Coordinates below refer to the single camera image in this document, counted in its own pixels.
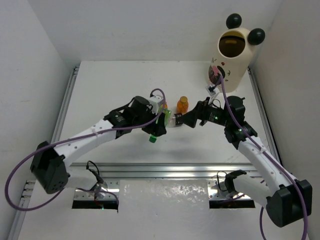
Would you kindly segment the green plastic bottle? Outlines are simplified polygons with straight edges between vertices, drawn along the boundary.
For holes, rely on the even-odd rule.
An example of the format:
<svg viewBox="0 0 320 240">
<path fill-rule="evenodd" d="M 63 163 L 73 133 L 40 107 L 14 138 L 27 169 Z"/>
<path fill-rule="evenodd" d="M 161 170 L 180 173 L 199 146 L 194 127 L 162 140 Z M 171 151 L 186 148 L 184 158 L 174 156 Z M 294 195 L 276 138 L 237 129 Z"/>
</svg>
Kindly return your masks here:
<svg viewBox="0 0 320 240">
<path fill-rule="evenodd" d="M 164 109 L 161 116 L 152 124 L 152 131 L 149 137 L 151 143 L 155 143 L 157 138 L 167 133 L 166 126 L 171 118 L 172 111 Z"/>
</svg>

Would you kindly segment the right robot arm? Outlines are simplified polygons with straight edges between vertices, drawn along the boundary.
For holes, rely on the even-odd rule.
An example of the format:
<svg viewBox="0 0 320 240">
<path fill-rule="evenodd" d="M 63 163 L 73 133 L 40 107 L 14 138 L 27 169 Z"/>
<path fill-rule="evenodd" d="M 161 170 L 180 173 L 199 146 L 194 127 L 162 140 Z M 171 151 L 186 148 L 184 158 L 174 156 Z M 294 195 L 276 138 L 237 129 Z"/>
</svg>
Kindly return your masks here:
<svg viewBox="0 0 320 240">
<path fill-rule="evenodd" d="M 266 209 L 271 221 L 282 228 L 312 213 L 313 189 L 307 180 L 298 180 L 284 169 L 262 148 L 257 132 L 245 121 L 245 106 L 238 96 L 227 97 L 224 107 L 209 105 L 209 101 L 198 101 L 195 108 L 180 117 L 180 121 L 195 128 L 206 122 L 224 127 L 229 143 L 245 156 L 265 181 L 262 184 L 245 171 L 228 173 L 224 180 L 227 192 L 243 193 Z"/>
</svg>

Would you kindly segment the orange fruit label bottle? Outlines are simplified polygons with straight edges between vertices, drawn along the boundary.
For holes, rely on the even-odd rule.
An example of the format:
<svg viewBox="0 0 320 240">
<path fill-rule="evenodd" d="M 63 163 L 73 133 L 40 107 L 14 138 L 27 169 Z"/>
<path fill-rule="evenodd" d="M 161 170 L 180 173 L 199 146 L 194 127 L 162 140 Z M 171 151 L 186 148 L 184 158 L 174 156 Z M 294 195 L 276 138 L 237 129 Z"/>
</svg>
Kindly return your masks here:
<svg viewBox="0 0 320 240">
<path fill-rule="evenodd" d="M 167 102 L 165 102 L 165 103 L 162 105 L 162 108 L 163 108 L 163 110 L 166 110 L 166 109 L 168 108 Z"/>
</svg>

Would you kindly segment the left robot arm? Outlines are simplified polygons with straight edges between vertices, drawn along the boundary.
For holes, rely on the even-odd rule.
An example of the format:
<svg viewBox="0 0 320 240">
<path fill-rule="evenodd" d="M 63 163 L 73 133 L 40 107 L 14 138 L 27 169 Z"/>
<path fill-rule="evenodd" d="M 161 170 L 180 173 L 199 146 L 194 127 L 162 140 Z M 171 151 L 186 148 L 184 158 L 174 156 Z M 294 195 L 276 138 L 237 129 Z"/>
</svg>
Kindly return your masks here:
<svg viewBox="0 0 320 240">
<path fill-rule="evenodd" d="M 154 137 L 166 134 L 164 98 L 152 95 L 148 99 L 135 96 L 129 103 L 116 108 L 90 128 L 61 143 L 42 142 L 37 147 L 30 170 L 47 194 L 64 188 L 92 191 L 103 180 L 89 169 L 71 165 L 98 146 L 116 140 L 133 129 L 142 129 Z"/>
</svg>

